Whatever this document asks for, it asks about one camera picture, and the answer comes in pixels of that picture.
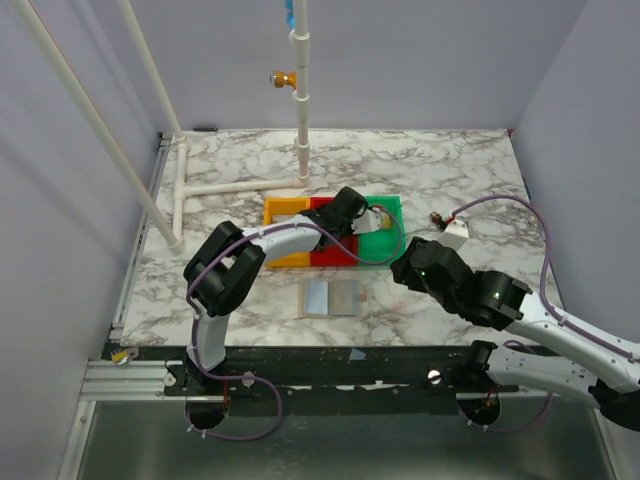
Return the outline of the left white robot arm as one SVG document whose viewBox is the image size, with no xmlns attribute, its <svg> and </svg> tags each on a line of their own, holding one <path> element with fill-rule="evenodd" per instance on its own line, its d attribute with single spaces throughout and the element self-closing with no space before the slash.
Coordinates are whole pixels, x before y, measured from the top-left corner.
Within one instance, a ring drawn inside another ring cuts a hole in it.
<svg viewBox="0 0 640 480">
<path fill-rule="evenodd" d="M 188 355 L 194 363 L 187 382 L 201 395 L 214 393 L 222 380 L 225 338 L 231 313 L 248 296 L 260 270 L 291 254 L 310 253 L 355 232 L 354 223 L 369 204 L 350 187 L 329 203 L 259 228 L 219 224 L 184 269 L 186 301 L 193 309 Z"/>
</svg>

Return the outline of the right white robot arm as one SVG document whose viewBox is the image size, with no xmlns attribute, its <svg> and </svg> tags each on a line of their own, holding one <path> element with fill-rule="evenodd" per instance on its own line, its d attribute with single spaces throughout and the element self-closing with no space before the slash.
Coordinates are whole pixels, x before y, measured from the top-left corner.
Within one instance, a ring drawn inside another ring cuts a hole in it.
<svg viewBox="0 0 640 480">
<path fill-rule="evenodd" d="M 609 421 L 639 428 L 639 347 L 561 309 L 506 273 L 474 271 L 437 241 L 415 238 L 390 265 L 395 283 L 430 295 L 446 312 L 475 326 L 531 340 L 551 355 L 521 353 L 475 341 L 457 374 L 469 390 L 526 386 L 573 397 Z"/>
</svg>

